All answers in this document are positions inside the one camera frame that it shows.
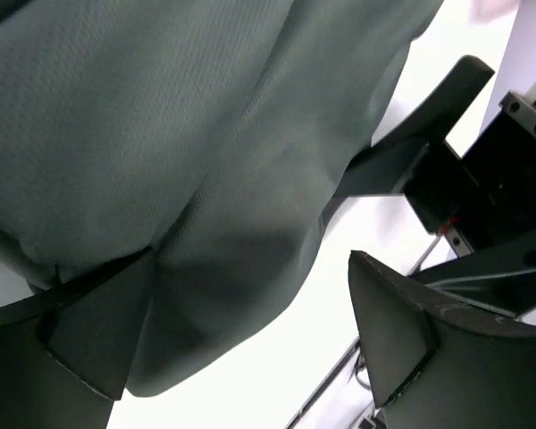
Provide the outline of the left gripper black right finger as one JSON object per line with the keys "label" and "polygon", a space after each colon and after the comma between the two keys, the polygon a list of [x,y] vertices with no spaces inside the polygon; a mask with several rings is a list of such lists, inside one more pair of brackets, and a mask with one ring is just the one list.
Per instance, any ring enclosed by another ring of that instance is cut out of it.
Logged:
{"label": "left gripper black right finger", "polygon": [[348,285],[389,428],[536,428],[536,326],[463,303],[361,252]]}

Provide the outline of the dark grey t shirt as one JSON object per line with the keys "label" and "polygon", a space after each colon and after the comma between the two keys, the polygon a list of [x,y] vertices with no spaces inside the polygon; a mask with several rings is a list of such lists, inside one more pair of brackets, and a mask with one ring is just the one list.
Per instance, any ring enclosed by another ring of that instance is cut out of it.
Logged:
{"label": "dark grey t shirt", "polygon": [[437,1],[0,1],[0,259],[40,287],[144,248],[129,391],[296,297]]}

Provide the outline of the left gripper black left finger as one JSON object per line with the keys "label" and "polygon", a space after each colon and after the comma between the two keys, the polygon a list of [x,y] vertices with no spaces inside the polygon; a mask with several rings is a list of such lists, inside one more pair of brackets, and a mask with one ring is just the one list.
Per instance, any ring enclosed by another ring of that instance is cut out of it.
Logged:
{"label": "left gripper black left finger", "polygon": [[105,428],[154,278],[144,250],[0,307],[0,429]]}

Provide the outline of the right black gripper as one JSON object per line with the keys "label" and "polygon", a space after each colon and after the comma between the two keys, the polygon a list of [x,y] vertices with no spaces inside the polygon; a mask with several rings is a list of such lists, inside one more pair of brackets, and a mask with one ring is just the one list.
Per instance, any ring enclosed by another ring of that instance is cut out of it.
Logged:
{"label": "right black gripper", "polygon": [[405,120],[349,164],[336,198],[405,195],[456,258],[412,279],[507,315],[536,308],[536,98],[509,92],[463,157],[445,141],[494,75],[465,55]]}

